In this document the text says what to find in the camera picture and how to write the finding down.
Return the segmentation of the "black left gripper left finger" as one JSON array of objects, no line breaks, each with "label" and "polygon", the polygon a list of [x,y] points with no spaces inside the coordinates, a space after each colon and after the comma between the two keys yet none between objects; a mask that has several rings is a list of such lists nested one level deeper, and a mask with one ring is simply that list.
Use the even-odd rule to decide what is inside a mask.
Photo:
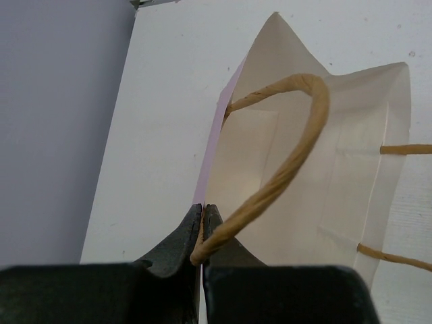
[{"label": "black left gripper left finger", "polygon": [[139,259],[1,271],[2,323],[198,323],[200,204]]}]

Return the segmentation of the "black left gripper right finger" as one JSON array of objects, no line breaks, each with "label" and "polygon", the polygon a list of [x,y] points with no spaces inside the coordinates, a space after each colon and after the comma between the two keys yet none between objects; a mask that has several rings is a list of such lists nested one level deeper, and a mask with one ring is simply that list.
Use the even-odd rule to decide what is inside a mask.
[{"label": "black left gripper right finger", "polygon": [[339,265],[268,266],[232,238],[203,265],[208,323],[378,323],[365,282]]}]

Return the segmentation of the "lilac paper bag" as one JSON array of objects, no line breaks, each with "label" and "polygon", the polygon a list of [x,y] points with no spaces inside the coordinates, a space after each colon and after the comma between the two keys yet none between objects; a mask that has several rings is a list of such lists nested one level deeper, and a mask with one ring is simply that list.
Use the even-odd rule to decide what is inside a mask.
[{"label": "lilac paper bag", "polygon": [[411,95],[405,63],[334,76],[288,23],[272,14],[221,93],[194,201],[213,203],[227,217],[271,179],[300,139],[310,97],[285,92],[229,117],[225,111],[251,92],[299,73],[319,76],[328,86],[327,124],[294,181],[241,231],[240,241],[270,265],[342,264],[376,288],[385,263],[356,247],[383,248],[389,232],[406,159],[380,149],[408,142]]}]

